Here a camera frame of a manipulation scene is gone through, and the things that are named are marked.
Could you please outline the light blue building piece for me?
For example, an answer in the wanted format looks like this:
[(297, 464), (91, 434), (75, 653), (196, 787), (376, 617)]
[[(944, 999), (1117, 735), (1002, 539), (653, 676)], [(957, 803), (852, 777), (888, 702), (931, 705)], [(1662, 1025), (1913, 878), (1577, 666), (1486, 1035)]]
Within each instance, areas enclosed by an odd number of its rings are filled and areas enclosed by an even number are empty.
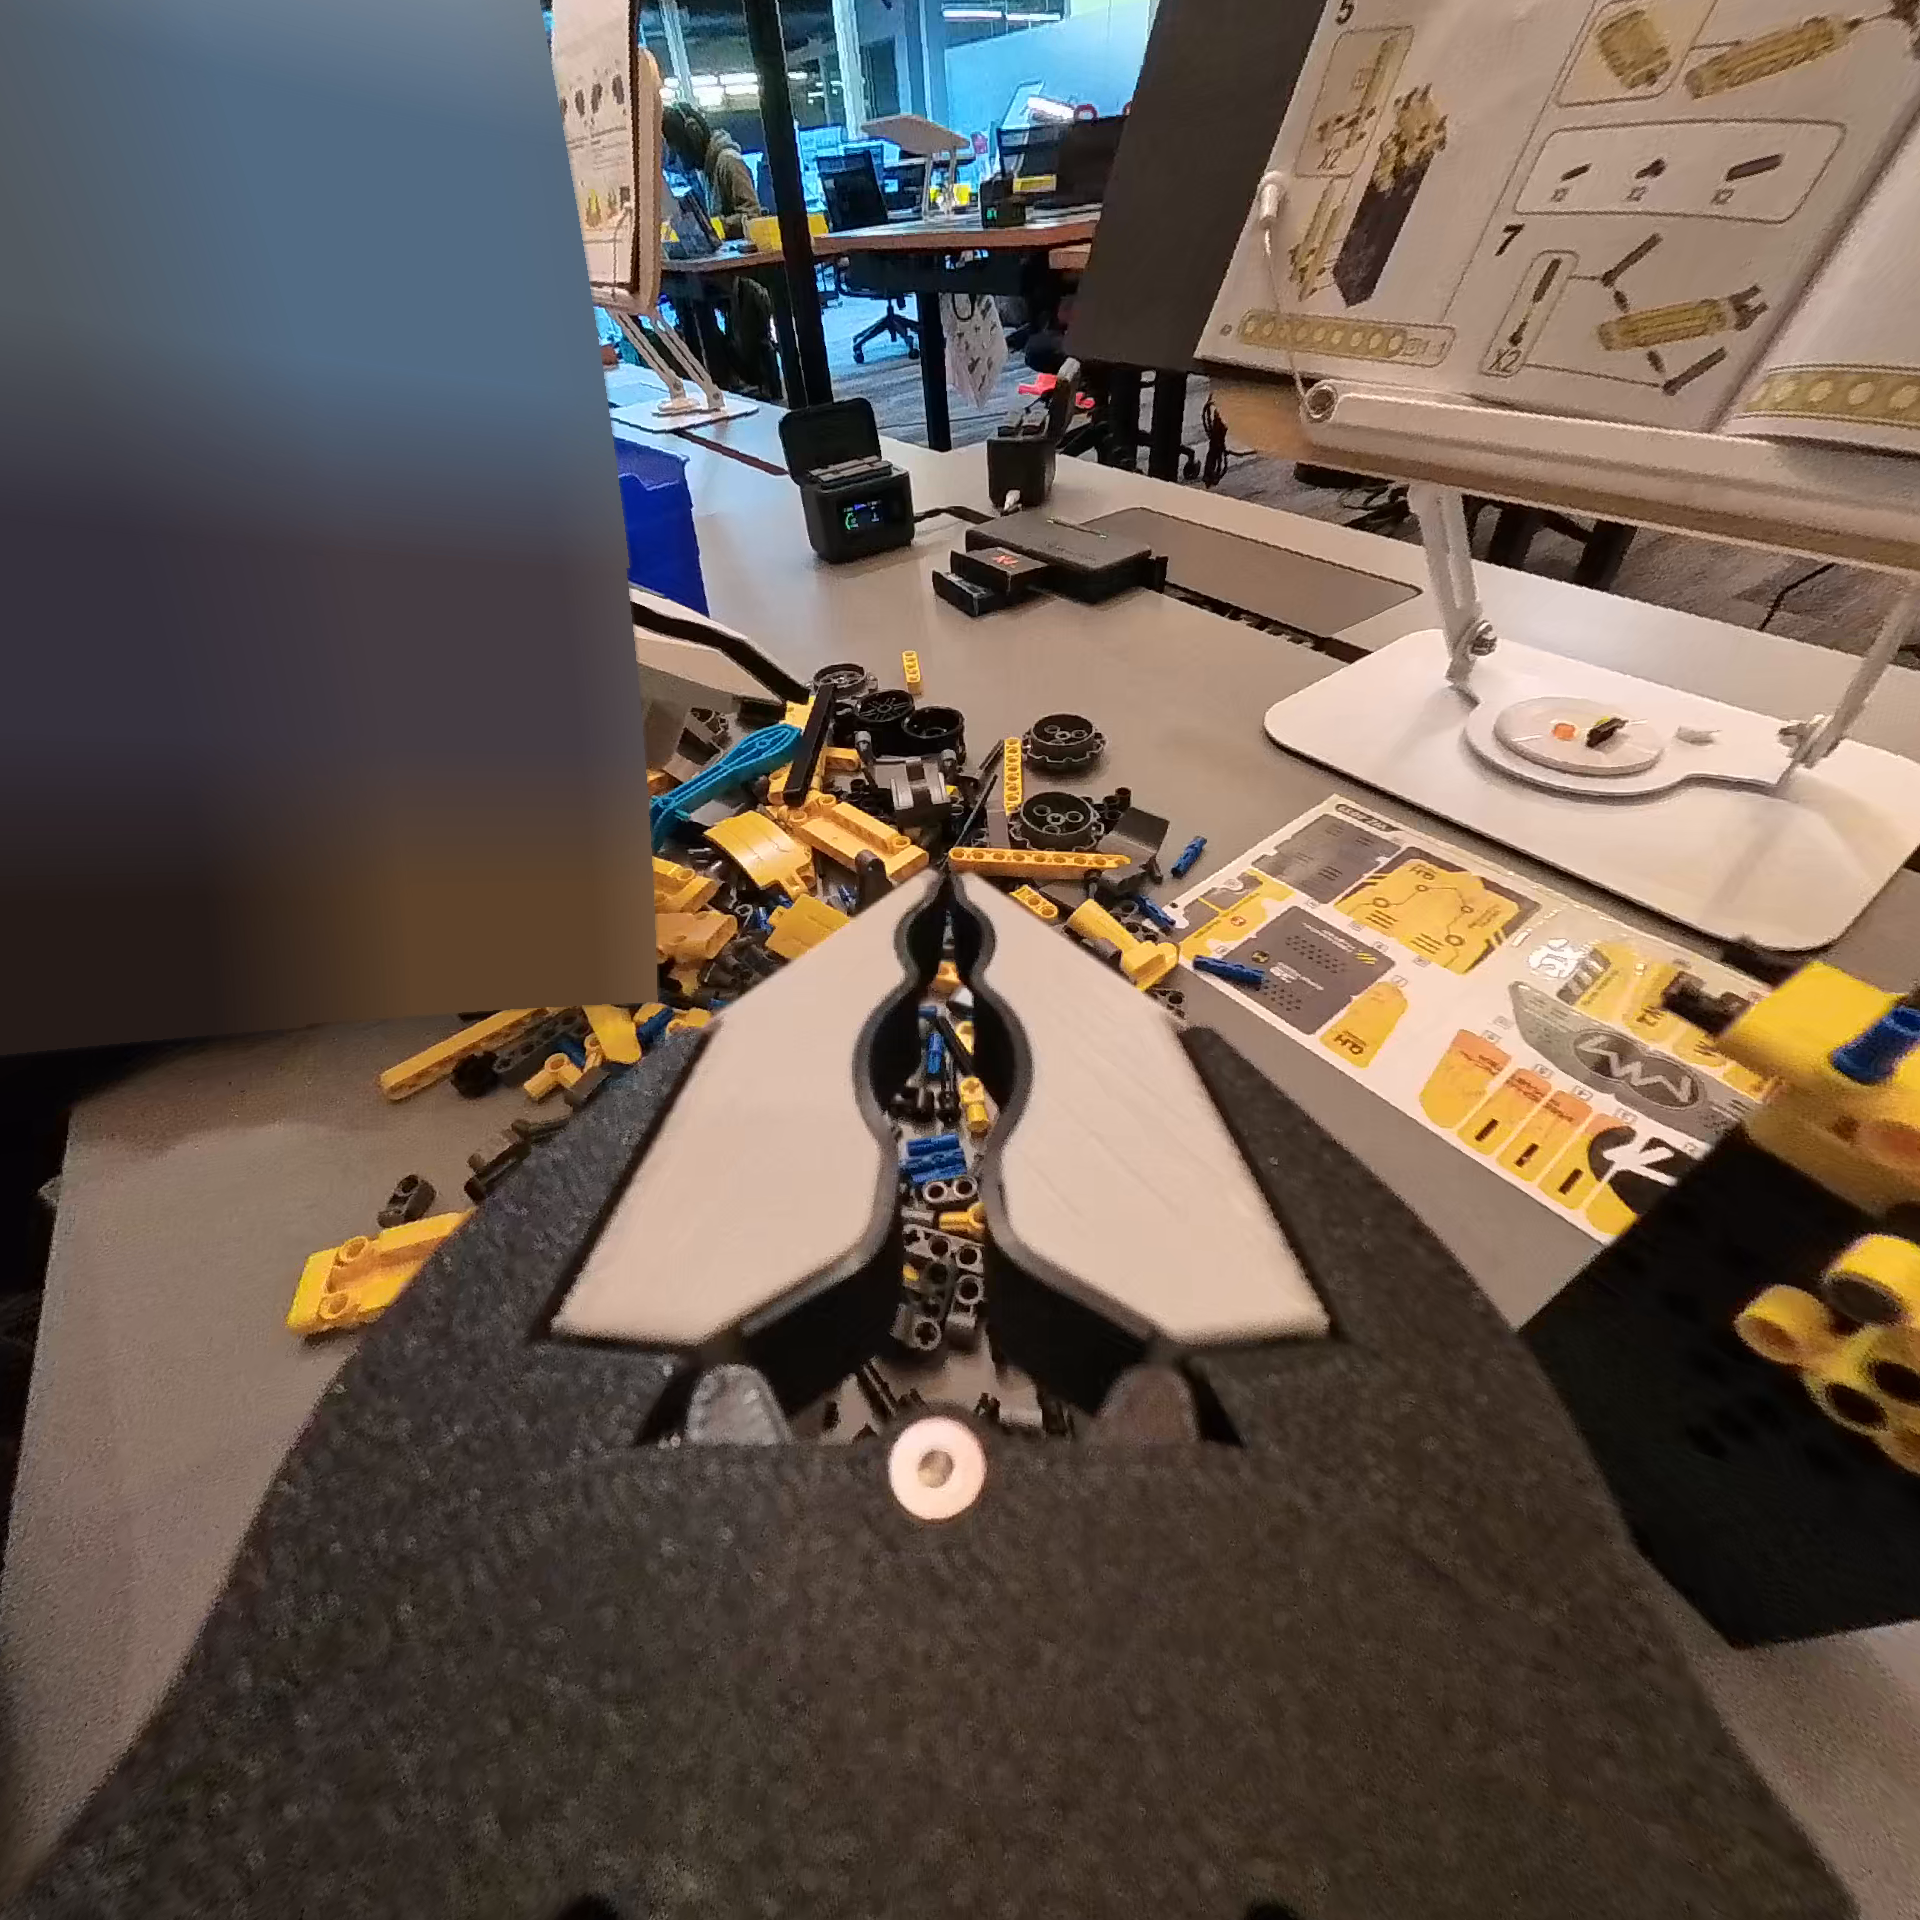
[(689, 780), (679, 780), (676, 787), (650, 797), (653, 849), (673, 836), (699, 807), (725, 800), (728, 793), (751, 787), (758, 777), (790, 764), (800, 741), (803, 728), (797, 725), (758, 728), (696, 771)]

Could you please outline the small black box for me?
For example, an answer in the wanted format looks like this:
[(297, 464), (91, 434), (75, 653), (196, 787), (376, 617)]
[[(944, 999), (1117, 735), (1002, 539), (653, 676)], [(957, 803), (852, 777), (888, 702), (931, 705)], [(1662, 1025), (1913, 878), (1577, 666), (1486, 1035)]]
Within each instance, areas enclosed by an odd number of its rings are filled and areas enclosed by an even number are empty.
[(953, 549), (931, 575), (934, 594), (970, 617), (1022, 607), (1045, 584), (1048, 565), (1006, 545)]

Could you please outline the white laptop stand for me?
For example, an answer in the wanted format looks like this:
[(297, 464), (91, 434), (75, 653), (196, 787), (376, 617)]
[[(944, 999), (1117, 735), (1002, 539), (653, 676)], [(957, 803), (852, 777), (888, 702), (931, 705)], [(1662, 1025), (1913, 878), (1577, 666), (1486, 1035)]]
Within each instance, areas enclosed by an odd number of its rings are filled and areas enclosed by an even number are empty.
[(918, 186), (914, 219), (947, 219), (963, 209), (967, 167), (973, 167), (973, 137), (950, 131), (924, 114), (882, 114), (862, 121), (865, 140), (882, 140), (901, 153), (901, 167)]

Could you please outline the wooden office desk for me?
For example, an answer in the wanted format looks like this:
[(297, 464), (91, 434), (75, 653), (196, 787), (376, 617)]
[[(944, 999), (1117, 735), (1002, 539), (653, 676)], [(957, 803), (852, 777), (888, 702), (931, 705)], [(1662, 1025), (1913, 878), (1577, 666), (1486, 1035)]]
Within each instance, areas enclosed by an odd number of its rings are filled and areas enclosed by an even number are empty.
[(931, 219), (803, 238), (800, 258), (771, 248), (669, 258), (669, 297), (715, 294), (722, 281), (748, 278), (767, 291), (777, 317), (777, 356), (787, 402), (829, 402), (829, 349), (820, 320), (820, 264), (846, 264), (846, 287), (862, 297), (908, 297), (921, 323), (921, 411), (927, 444), (950, 451), (944, 297), (1016, 294), (1068, 274), (1068, 255), (1091, 248), (1100, 209), (1032, 212), (1016, 229)]

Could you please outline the black charging case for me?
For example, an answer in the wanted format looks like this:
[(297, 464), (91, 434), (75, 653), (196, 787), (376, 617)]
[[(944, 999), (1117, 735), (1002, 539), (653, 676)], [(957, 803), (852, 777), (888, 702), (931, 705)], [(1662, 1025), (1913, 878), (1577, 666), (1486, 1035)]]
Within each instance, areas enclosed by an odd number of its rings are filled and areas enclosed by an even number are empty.
[(816, 558), (846, 565), (914, 542), (911, 477), (882, 454), (875, 408), (865, 398), (790, 408), (777, 431)]

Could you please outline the black yellow assembled model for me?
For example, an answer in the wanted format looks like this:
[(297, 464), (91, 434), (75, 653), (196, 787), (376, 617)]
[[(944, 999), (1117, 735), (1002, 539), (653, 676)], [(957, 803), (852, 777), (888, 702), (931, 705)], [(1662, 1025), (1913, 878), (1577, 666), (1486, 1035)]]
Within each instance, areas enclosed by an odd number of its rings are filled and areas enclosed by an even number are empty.
[(1649, 1113), (1541, 1195), (1600, 1251), (1525, 1322), (1646, 1561), (1731, 1646), (1917, 1623), (1917, 989), (1678, 973)]

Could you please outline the open instruction booklet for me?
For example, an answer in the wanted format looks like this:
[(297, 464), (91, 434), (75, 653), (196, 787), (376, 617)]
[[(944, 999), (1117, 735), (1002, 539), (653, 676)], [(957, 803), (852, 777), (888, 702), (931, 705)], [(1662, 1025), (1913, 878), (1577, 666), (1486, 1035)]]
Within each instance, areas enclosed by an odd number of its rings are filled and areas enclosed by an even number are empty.
[(660, 297), (660, 65), (640, 46), (637, 3), (549, 10), (549, 59), (588, 284), (643, 310)]
[(1198, 359), (1917, 451), (1917, 3), (1322, 3)]

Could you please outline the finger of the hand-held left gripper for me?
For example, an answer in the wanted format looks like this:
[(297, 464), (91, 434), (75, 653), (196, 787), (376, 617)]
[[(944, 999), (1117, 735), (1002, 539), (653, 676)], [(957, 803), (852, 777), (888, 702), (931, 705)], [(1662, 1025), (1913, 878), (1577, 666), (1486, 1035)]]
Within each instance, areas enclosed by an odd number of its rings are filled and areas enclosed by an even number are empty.
[(784, 702), (810, 702), (813, 686), (797, 679), (780, 660), (767, 656), (751, 637), (725, 627), (712, 614), (686, 611), (666, 598), (630, 588), (633, 637), (679, 637), (748, 663), (764, 686), (774, 686)]
[(748, 663), (731, 660), (696, 640), (633, 637), (640, 686), (650, 705), (673, 709), (735, 709), (738, 702), (777, 702), (784, 696), (764, 686)]

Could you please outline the pile of yellow grey building pieces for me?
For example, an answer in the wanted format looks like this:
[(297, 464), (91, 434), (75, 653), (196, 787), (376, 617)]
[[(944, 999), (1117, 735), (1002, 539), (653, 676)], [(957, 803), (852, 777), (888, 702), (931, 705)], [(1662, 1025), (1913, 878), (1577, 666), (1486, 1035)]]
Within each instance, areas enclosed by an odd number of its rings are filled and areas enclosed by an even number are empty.
[[(1172, 1019), (1176, 1009), (1162, 996), (1162, 983), (1182, 970), (1179, 944), (1140, 940), (1136, 927), (1117, 921), (1097, 891), (1097, 878), (1136, 872), (1130, 852), (1110, 852), (1107, 839), (1097, 852), (1081, 856), (970, 839), (973, 829), (1006, 829), (1019, 813), (1022, 767), (1022, 738), (999, 744), (996, 767), (973, 771), (953, 758), (878, 758), (865, 735), (842, 744), (833, 728), (820, 784), (803, 807), (780, 807), (771, 797), (784, 767), (699, 807), (653, 849), (660, 973), (653, 999), (558, 999), (490, 1009), (460, 1019), (444, 1038), (431, 1038), (376, 1074), (382, 1100), (415, 1100), (424, 1091), (454, 1087), (513, 1091), (516, 1107), (496, 1140), (467, 1159), (457, 1205), (438, 1208), (434, 1182), (408, 1172), (376, 1211), (372, 1228), (359, 1234), (470, 1208), (464, 1228), (418, 1270), (441, 1287), (454, 1329), (477, 1332), (483, 1303), (506, 1303), (509, 1260), (542, 1260), (542, 1270), (526, 1283), (522, 1339), (568, 1355), (578, 1349), (656, 1362), (666, 1371), (669, 1401), (679, 1404), (669, 1420), (676, 1437), (709, 1430), (715, 1424), (709, 1404), (731, 1381), (751, 1401), (748, 1414), (774, 1433), (787, 1430), (790, 1414), (836, 1398), (846, 1378), (872, 1371), (888, 1345), (940, 1358), (957, 1339), (963, 1355), (983, 1349), (989, 1365), (1016, 1371), (1032, 1388), (1038, 1424), (1048, 1433), (1071, 1433), (1074, 1420), (1084, 1420), (1091, 1433), (1123, 1443), (1221, 1440), (1234, 1447), (1238, 1430), (1218, 1388), (1205, 1378), (1205, 1365), (1221, 1355), (1198, 1358), (1182, 1371), (1140, 1365), (1113, 1384), (1104, 1404), (1078, 1411), (999, 1358), (989, 1339), (989, 1228), (976, 1176), (999, 1110), (976, 1061), (976, 1006), (957, 960), (950, 875), (989, 882), (1048, 931), (1068, 934), (1117, 967)], [(611, 1211), (614, 1192), (650, 1136), (650, 1123), (663, 1117), (705, 1029), (754, 986), (924, 872), (944, 875), (944, 944), (921, 993), (908, 1074), (885, 1104), (898, 1143), (901, 1283), (891, 1329), (875, 1355), (829, 1394), (784, 1411), (771, 1384), (741, 1362), (696, 1371), (637, 1349), (558, 1339), (549, 1326), (558, 1293)], [(1189, 1035), (1189, 1048), (1228, 1117), (1234, 1051), (1195, 1035)], [(1228, 1123), (1251, 1159), (1251, 1120), (1228, 1117)], [(294, 1339), (317, 1345), (359, 1336), (369, 1326)]]

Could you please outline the black hub device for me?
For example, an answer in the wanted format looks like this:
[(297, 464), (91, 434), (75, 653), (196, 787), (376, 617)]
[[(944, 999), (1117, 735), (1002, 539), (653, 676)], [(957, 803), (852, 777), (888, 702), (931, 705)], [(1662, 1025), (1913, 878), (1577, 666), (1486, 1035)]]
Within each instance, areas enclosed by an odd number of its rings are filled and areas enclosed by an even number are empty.
[(1136, 588), (1166, 591), (1166, 555), (1140, 539), (1100, 532), (1022, 509), (967, 526), (967, 549), (953, 552), (953, 571), (1009, 594), (1048, 591), (1074, 604), (1107, 604)]

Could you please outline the yellow perforated block piece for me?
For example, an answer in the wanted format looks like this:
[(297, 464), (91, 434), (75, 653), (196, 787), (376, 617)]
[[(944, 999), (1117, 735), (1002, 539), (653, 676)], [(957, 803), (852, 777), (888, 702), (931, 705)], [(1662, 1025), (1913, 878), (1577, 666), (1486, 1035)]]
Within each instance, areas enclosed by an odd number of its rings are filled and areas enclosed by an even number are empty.
[(287, 1332), (323, 1339), (369, 1326), (470, 1215), (470, 1208), (438, 1211), (310, 1254), (291, 1296)]

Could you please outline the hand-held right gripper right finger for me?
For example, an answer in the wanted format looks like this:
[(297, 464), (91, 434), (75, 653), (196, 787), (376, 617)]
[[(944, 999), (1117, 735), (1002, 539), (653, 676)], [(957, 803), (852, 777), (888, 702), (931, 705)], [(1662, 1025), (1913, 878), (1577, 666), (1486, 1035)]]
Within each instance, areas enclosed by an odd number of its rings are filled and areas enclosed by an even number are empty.
[(1332, 1332), (1185, 1029), (989, 882), (950, 875), (999, 1110), (980, 1166), (989, 1339), (1094, 1411), (1136, 1371)]

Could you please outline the yellow grey sticker sheet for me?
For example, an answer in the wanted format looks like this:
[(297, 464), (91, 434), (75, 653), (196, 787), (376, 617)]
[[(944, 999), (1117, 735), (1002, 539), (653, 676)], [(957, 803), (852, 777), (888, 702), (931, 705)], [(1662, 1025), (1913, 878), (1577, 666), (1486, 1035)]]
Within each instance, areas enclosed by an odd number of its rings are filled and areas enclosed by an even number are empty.
[(1665, 1009), (1760, 989), (1352, 800), (1166, 901), (1182, 983), (1260, 1022), (1593, 1241), (1636, 1224), (1773, 1081)]

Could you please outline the white tote bag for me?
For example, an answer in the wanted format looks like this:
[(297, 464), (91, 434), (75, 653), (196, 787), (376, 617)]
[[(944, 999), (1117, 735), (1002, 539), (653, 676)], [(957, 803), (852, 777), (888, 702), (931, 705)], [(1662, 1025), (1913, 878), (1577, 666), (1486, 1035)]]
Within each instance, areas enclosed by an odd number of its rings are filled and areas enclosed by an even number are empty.
[(1009, 346), (999, 304), (986, 291), (940, 297), (947, 392), (983, 411), (999, 389)]

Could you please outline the black dock with red lever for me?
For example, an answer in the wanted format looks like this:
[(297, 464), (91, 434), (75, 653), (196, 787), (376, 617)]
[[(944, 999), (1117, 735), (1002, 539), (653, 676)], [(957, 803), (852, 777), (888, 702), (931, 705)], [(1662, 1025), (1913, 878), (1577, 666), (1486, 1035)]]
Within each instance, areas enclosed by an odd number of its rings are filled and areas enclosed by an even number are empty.
[(996, 516), (1045, 506), (1058, 451), (1078, 418), (1081, 362), (1068, 356), (1019, 389), (1022, 405), (986, 441), (986, 493)]

